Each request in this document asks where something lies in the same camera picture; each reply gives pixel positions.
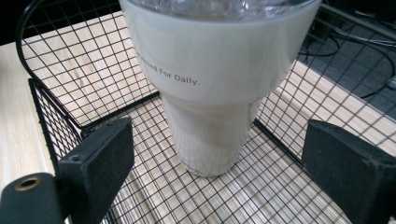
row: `metal wire grid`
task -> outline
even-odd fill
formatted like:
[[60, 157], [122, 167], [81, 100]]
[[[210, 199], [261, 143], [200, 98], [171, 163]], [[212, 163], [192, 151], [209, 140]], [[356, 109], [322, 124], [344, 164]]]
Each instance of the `metal wire grid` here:
[[[27, 18], [28, 25], [23, 26], [22, 30], [33, 30], [37, 35], [22, 40], [19, 48], [22, 62], [26, 61], [25, 66], [37, 82], [34, 97], [41, 102], [36, 105], [43, 110], [40, 116], [43, 116], [49, 150], [57, 152], [58, 159], [64, 155], [62, 150], [71, 150], [73, 144], [69, 144], [65, 137], [68, 133], [78, 143], [78, 135], [70, 122], [79, 128], [91, 128], [106, 119], [115, 119], [118, 113], [134, 120], [136, 164], [114, 202], [114, 220], [126, 223], [167, 222], [170, 219], [173, 222], [347, 222], [337, 206], [300, 166], [286, 157], [257, 126], [250, 131], [237, 165], [227, 175], [204, 179], [186, 173], [172, 149], [159, 99], [148, 100], [123, 112], [125, 107], [151, 98], [156, 91], [145, 80], [137, 65], [120, 12], [110, 10], [110, 15], [77, 24], [71, 24], [68, 15], [63, 14], [62, 18], [70, 23], [59, 28], [46, 14], [48, 6], [39, 2], [35, 5], [35, 11], [44, 14], [46, 25], [58, 29], [41, 34], [41, 26]], [[77, 4], [74, 1], [56, 1], [49, 6], [57, 7], [60, 2]], [[90, 9], [90, 12], [98, 15], [95, 9]], [[325, 8], [324, 12], [332, 15], [329, 9]], [[336, 18], [354, 22], [339, 14], [336, 14]], [[107, 25], [104, 25], [106, 22], [117, 25], [107, 30]], [[335, 25], [320, 18], [317, 18], [317, 22], [332, 30], [339, 24], [338, 21]], [[88, 33], [88, 37], [83, 37], [82, 33], [79, 35], [82, 31]], [[395, 129], [389, 126], [394, 120], [370, 106], [370, 102], [386, 89], [362, 97], [366, 100], [364, 102], [340, 87], [337, 80], [311, 76], [314, 62], [323, 54], [321, 50], [328, 47], [315, 33], [312, 36], [321, 40], [322, 44], [305, 45], [308, 51], [301, 53], [300, 60], [308, 63], [308, 66], [301, 66], [298, 62], [295, 64], [287, 80], [264, 99], [257, 119], [277, 137], [276, 141], [280, 145], [288, 147], [297, 156], [297, 163], [304, 143], [306, 121], [311, 118], [341, 124], [366, 140], [371, 140], [370, 132], [375, 130], [382, 138], [372, 143], [380, 147], [394, 146]], [[342, 44], [335, 46], [336, 54], [339, 54]], [[332, 70], [331, 64], [336, 61], [336, 54], [327, 56], [327, 60], [330, 59], [328, 66], [321, 72], [326, 74], [326, 71]], [[356, 61], [356, 57], [352, 58], [351, 64]], [[351, 64], [341, 71], [344, 77], [347, 71], [353, 70]], [[97, 85], [102, 85], [102, 88], [96, 88]], [[52, 107], [58, 109], [50, 110], [52, 107], [46, 102], [53, 102]], [[371, 113], [369, 116], [362, 114], [368, 109], [379, 116], [372, 118]], [[356, 123], [351, 122], [355, 119], [364, 121], [366, 125], [356, 126]]]
[[[45, 91], [31, 81], [57, 157], [78, 136]], [[348, 223], [338, 206], [260, 128], [253, 126], [235, 167], [217, 178], [191, 175], [173, 149], [157, 96], [113, 119], [133, 119], [135, 165], [109, 223]]]
[[396, 92], [386, 86], [396, 75], [396, 36], [326, 6], [315, 26], [326, 34], [308, 35], [299, 61], [264, 99], [258, 119], [298, 158], [309, 119], [334, 123], [396, 156]]
[[79, 128], [156, 91], [137, 64], [118, 1], [86, 2], [34, 1], [17, 41], [25, 68]]

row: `light wood surface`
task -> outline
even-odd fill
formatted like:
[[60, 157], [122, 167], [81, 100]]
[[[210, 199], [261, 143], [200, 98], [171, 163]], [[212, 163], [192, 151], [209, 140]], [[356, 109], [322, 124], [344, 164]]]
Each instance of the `light wood surface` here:
[[15, 43], [0, 46], [0, 189], [32, 173], [53, 172]]

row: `black cable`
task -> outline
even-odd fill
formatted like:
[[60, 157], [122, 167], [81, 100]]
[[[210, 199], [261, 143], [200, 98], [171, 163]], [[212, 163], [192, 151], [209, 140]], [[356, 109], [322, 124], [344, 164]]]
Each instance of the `black cable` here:
[[[373, 49], [373, 50], [377, 51], [378, 53], [382, 54], [382, 55], [384, 56], [384, 58], [386, 58], [386, 59], [388, 60], [389, 64], [390, 64], [390, 73], [391, 73], [390, 78], [393, 78], [393, 77], [396, 76], [396, 74], [395, 74], [396, 68], [395, 68], [395, 63], [394, 63], [394, 61], [388, 56], [388, 54], [387, 54], [386, 52], [384, 52], [384, 51], [382, 51], [382, 50], [380, 50], [380, 49], [378, 49], [378, 48], [375, 48], [375, 47], [371, 46], [371, 45], [373, 45], [374, 43], [369, 42], [369, 41], [364, 41], [364, 40], [356, 39], [356, 38], [353, 38], [353, 37], [350, 37], [350, 36], [347, 36], [347, 35], [342, 35], [342, 34], [339, 34], [339, 33], [337, 33], [337, 35], [332, 35], [332, 37], [333, 37], [333, 38], [342, 39], [342, 40], [345, 40], [345, 41], [348, 41], [348, 42], [351, 42], [351, 43], [361, 44], [361, 45], [363, 45], [364, 47], [367, 47], [367, 48], [369, 48], [369, 49]], [[373, 92], [371, 92], [371, 93], [369, 93], [369, 94], [360, 96], [360, 98], [361, 98], [361, 99], [365, 99], [365, 98], [368, 98], [368, 97], [370, 97], [370, 96], [376, 95], [376, 94], [378, 94], [379, 92], [381, 92], [382, 90], [384, 90], [384, 89], [387, 88], [387, 87], [388, 87], [387, 82], [385, 82], [385, 83], [383, 84], [383, 86], [382, 86], [381, 88], [379, 88], [378, 90], [373, 91]]]
[[395, 25], [393, 25], [393, 24], [391, 24], [389, 22], [386, 22], [386, 21], [381, 21], [381, 20], [377, 19], [375, 17], [375, 15], [370, 15], [370, 14], [366, 14], [364, 12], [355, 11], [354, 16], [358, 17], [358, 18], [364, 18], [364, 19], [368, 19], [370, 21], [374, 21], [374, 22], [376, 22], [378, 24], [381, 24], [382, 26], [384, 26], [385, 28], [390, 29], [390, 30], [395, 30], [396, 29]]
[[310, 42], [305, 47], [306, 48], [306, 53], [299, 52], [298, 54], [306, 56], [306, 57], [309, 57], [309, 56], [313, 56], [313, 57], [330, 57], [330, 56], [333, 56], [333, 55], [337, 54], [339, 49], [341, 48], [341, 46], [340, 46], [340, 44], [338, 43], [338, 41], [334, 37], [329, 36], [329, 38], [330, 38], [330, 40], [332, 40], [335, 43], [335, 45], [337, 47], [337, 49], [334, 52], [327, 53], [327, 54], [312, 54], [312, 53], [309, 52], [309, 47], [312, 45], [313, 42]]
[[338, 28], [335, 28], [334, 31], [338, 35], [341, 35], [343, 37], [347, 37], [348, 39], [359, 40], [362, 43], [377, 45], [379, 47], [383, 47], [383, 48], [390, 49], [390, 50], [396, 49], [396, 42], [395, 41], [388, 41], [388, 40], [381, 40], [381, 39], [368, 39], [368, 38], [364, 38], [364, 37], [360, 37], [360, 36], [356, 36], [356, 35], [350, 35], [350, 34], [347, 34], [346, 31], [342, 31], [342, 30], [340, 30]]

